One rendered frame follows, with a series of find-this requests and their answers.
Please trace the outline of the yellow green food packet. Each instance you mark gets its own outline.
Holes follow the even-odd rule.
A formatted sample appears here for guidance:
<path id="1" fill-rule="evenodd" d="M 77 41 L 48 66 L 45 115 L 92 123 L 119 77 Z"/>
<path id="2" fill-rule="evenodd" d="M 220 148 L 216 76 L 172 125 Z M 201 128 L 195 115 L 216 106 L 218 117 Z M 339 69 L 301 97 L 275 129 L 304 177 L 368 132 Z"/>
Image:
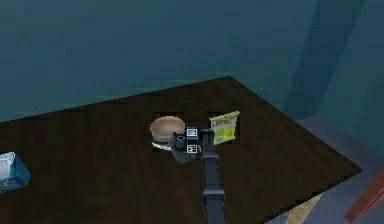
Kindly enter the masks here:
<path id="1" fill-rule="evenodd" d="M 235 139 L 235 130 L 239 115 L 239 111 L 234 111 L 210 118 L 211 129 L 215 132 L 215 145 Z"/>

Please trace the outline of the blue tissue box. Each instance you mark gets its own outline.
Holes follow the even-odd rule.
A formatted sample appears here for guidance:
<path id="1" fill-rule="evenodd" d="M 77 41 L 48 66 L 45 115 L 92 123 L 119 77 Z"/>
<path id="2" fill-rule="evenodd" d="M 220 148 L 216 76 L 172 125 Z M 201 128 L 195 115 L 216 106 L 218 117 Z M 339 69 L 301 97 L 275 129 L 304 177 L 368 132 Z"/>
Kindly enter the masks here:
<path id="1" fill-rule="evenodd" d="M 29 184 L 31 174 L 15 152 L 0 154 L 0 193 Z"/>

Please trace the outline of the reddish brown wooden chair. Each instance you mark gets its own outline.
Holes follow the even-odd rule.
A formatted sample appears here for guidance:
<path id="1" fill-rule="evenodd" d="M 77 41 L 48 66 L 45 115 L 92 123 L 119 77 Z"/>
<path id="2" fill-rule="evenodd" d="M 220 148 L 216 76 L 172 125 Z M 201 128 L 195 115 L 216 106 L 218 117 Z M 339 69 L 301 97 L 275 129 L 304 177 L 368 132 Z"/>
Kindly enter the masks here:
<path id="1" fill-rule="evenodd" d="M 345 218 L 353 223 L 384 203 L 384 169 L 361 194 L 358 200 L 345 214 Z"/>

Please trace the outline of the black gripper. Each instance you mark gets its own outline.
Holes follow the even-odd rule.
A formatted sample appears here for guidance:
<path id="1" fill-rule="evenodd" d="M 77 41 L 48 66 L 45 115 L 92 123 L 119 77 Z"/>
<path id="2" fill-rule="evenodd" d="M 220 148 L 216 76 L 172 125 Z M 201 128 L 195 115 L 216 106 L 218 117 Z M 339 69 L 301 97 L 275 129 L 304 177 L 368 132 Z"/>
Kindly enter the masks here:
<path id="1" fill-rule="evenodd" d="M 160 150 L 185 150 L 187 146 L 187 138 L 184 134 L 173 133 L 172 147 L 167 144 L 158 144 L 152 142 L 152 146 Z"/>

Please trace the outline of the tan wooden bowl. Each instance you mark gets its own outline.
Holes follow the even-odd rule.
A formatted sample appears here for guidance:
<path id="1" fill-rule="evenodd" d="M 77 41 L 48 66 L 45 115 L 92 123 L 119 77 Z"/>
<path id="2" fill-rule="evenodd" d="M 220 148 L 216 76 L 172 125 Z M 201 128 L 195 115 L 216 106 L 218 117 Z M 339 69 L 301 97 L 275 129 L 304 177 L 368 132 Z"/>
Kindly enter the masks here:
<path id="1" fill-rule="evenodd" d="M 169 142 L 173 134 L 183 134 L 185 123 L 182 119 L 175 116 L 163 116 L 154 120 L 150 125 L 152 137 L 158 142 Z"/>

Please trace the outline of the dark brown dining table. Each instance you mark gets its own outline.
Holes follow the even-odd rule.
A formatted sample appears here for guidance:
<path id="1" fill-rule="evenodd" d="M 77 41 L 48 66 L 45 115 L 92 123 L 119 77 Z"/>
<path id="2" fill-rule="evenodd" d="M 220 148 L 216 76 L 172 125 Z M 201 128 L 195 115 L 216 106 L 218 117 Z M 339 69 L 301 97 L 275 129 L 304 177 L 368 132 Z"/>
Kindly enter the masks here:
<path id="1" fill-rule="evenodd" d="M 174 115 L 204 128 L 233 111 L 236 138 L 217 149 L 226 224 L 264 224 L 359 171 L 224 77 L 0 123 L 0 152 L 31 174 L 0 194 L 0 224 L 204 224 L 199 162 L 154 151 L 149 127 Z"/>

